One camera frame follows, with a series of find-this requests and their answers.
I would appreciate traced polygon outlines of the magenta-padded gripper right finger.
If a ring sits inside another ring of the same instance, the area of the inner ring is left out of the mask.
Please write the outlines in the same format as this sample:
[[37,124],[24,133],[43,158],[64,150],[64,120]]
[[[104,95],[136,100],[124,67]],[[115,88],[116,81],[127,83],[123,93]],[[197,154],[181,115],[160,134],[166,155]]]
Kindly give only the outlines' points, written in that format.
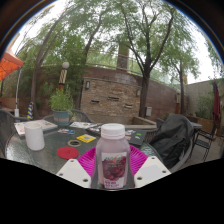
[[157,156],[147,156],[134,146],[130,147],[130,169],[135,188],[143,187],[171,174]]

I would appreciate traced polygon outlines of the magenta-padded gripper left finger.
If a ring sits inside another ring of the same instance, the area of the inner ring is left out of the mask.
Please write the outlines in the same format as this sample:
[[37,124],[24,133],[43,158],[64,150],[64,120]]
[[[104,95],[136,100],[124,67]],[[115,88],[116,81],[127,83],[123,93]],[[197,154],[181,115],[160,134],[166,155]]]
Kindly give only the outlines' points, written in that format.
[[95,152],[92,148],[78,159],[69,159],[57,176],[84,188],[98,188]]

